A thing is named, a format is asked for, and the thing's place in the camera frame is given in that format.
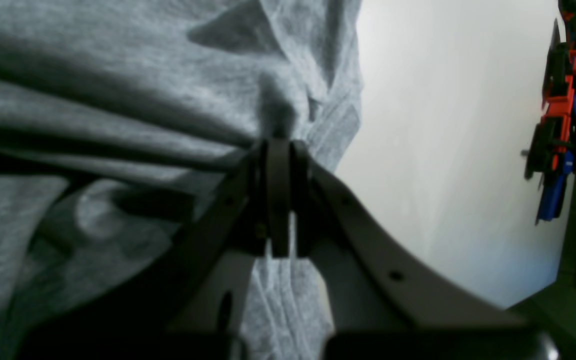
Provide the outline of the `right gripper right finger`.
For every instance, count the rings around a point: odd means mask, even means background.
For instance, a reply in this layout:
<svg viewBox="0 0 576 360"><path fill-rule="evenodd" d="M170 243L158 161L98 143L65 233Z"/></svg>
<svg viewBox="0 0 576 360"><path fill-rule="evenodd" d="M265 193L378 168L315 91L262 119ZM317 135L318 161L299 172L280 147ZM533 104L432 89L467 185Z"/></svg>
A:
<svg viewBox="0 0 576 360"><path fill-rule="evenodd" d="M325 360L557 360L548 332L498 309L398 244L302 142L290 146L296 251L324 278Z"/></svg>

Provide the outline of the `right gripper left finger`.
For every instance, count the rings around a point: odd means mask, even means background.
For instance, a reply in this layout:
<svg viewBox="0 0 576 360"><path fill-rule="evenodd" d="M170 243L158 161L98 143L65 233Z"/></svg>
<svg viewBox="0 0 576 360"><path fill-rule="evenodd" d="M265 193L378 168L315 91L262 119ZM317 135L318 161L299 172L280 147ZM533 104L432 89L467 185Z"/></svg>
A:
<svg viewBox="0 0 576 360"><path fill-rule="evenodd" d="M144 271L30 331L20 360L244 360L250 275L289 255L289 143L268 140L189 230Z"/></svg>

